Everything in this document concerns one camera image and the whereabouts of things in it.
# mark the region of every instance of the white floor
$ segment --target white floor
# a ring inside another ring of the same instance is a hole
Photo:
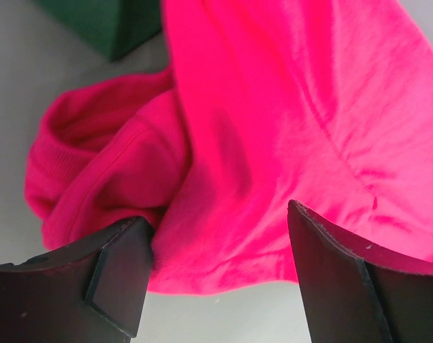
[[[433,43],[433,0],[401,1]],[[0,263],[42,253],[40,223],[23,200],[24,163],[39,118],[62,91],[120,74],[158,71],[160,36],[107,64],[28,0],[0,0]],[[146,299],[139,338],[149,343],[310,342],[299,288],[265,284],[218,297]]]

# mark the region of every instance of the floor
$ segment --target floor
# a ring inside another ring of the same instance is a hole
[[[433,0],[403,0],[433,44]],[[44,251],[23,200],[24,163],[41,115],[63,90],[167,64],[161,36],[107,64],[28,0],[0,0],[0,264]],[[298,286],[264,284],[218,297],[149,294],[132,342],[310,342]]]

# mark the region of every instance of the clothing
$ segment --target clothing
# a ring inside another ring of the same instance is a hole
[[[166,71],[65,93],[41,122],[25,192],[48,248],[140,215],[152,292],[295,281],[296,199],[433,262],[433,49],[396,1],[163,10]]]

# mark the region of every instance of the pink fabric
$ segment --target pink fabric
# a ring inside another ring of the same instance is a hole
[[[164,0],[171,66],[62,95],[26,198],[54,249],[155,227],[149,290],[296,280],[287,202],[433,262],[433,50],[394,0]]]

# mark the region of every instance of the pink hoodie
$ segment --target pink hoodie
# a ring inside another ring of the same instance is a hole
[[[395,0],[164,0],[171,65],[62,95],[26,198],[58,248],[155,227],[149,290],[296,274],[287,202],[433,262],[433,50]]]

